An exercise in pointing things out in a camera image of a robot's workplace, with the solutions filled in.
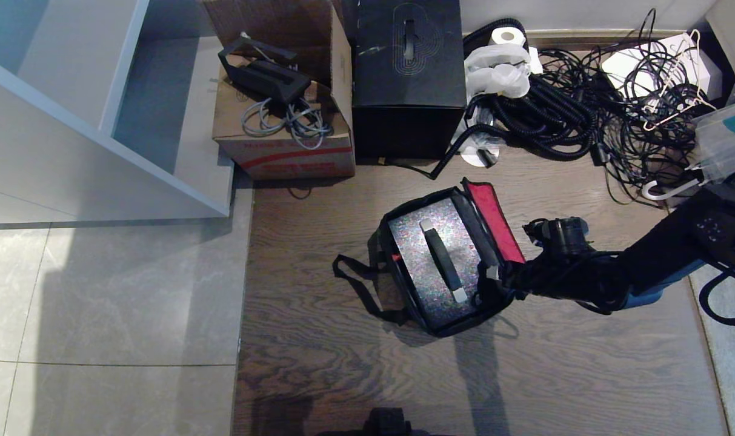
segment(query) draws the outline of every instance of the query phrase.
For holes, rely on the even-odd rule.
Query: bag strap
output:
[[[359,300],[362,300],[362,304],[364,304],[365,309],[367,309],[367,312],[369,312],[370,315],[400,326],[404,325],[404,323],[408,321],[410,317],[408,315],[408,310],[406,309],[381,310],[375,300],[373,300],[373,296],[370,294],[367,286],[359,280],[346,275],[346,273],[340,269],[340,262],[346,264],[352,271],[354,271],[354,273],[365,280],[375,279],[379,273],[384,273],[384,270],[364,265],[364,263],[342,254],[338,254],[334,262],[332,262],[332,271],[334,272],[334,276],[348,281],[354,291],[356,291],[356,295],[359,296]]]

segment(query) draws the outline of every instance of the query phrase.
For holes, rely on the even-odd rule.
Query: handle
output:
[[[346,264],[349,268],[351,268],[352,271],[354,271],[354,273],[357,274],[357,276],[362,277],[365,280],[375,279],[376,275],[378,273],[381,273],[381,270],[364,265],[364,263],[359,262],[353,257],[344,256],[342,254],[338,254],[334,262],[332,262],[332,271],[334,272],[334,276],[339,279],[345,279],[346,281],[348,281],[348,284],[350,284],[354,291],[356,291],[356,295],[359,296],[359,300],[362,300],[362,304],[365,306],[365,309],[367,309],[368,314],[400,326],[404,325],[404,323],[406,323],[410,319],[410,315],[408,313],[408,310],[406,309],[379,309],[378,304],[375,302],[375,300],[373,300],[373,296],[370,294],[367,286],[365,286],[364,283],[360,282],[359,280],[354,279],[353,277],[350,277],[346,273],[344,273],[343,270],[340,269],[340,262]]]
[[[413,61],[415,58],[415,41],[415,21],[412,19],[406,19],[404,34],[404,58],[406,61]]]
[[[445,248],[445,244],[442,243],[440,235],[431,225],[431,220],[425,218],[418,224],[424,232],[426,245],[429,246],[429,252],[431,253],[431,258],[434,260],[434,265],[436,265],[437,271],[442,276],[445,285],[453,292],[456,303],[467,301],[467,293],[462,289],[462,281],[456,272],[456,267],[453,265],[451,255],[448,253],[448,249]]]

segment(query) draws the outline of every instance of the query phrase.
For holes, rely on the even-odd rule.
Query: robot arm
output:
[[[596,251],[585,240],[581,218],[534,220],[526,234],[542,254],[525,264],[509,262],[501,285],[517,298],[528,294],[575,300],[600,314],[655,303],[663,289],[704,263],[721,270],[700,295],[710,317],[709,292],[722,279],[735,278],[735,185],[705,187],[622,252]]]

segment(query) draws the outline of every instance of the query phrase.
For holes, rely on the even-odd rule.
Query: open cardboard box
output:
[[[257,3],[257,7],[251,8],[252,3]],[[241,116],[256,100],[234,88],[226,72],[222,71],[214,116],[214,140],[254,180],[353,176],[356,162],[351,134],[351,47],[336,11],[329,2],[318,2],[313,10],[317,13],[315,19],[298,25],[296,32],[281,31],[279,34],[282,37],[275,35],[266,41],[262,36],[267,34],[268,28],[285,28],[285,23],[290,20],[287,13],[291,12],[275,9],[268,12],[268,8],[259,7],[259,3],[262,2],[217,0],[205,2],[204,5],[223,44],[229,44],[229,38],[241,32],[240,28],[235,32],[235,25],[243,23],[246,25],[245,32],[257,41],[298,53],[295,59],[298,69],[314,79],[306,91],[306,98],[315,97],[325,108],[325,118],[331,123],[334,132],[313,151],[300,147],[286,129],[270,136],[247,135],[241,125]],[[262,11],[260,16],[254,16],[258,11]],[[237,22],[232,20],[234,25],[225,24],[225,20],[234,14],[239,14],[241,19]],[[328,35],[326,42],[322,39],[322,33]],[[285,42],[284,37],[293,38],[293,41]],[[246,62],[240,56],[231,56],[228,60],[232,65]],[[277,121],[275,118],[270,119],[271,124]],[[259,121],[255,116],[250,122],[258,124]]]

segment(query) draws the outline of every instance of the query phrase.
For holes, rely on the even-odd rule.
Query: box flap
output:
[[[301,72],[330,82],[331,3],[323,0],[201,0],[223,46],[241,32],[298,54]]]
[[[331,89],[332,99],[342,113],[348,127],[353,130],[351,118],[351,46],[338,15],[331,8]]]

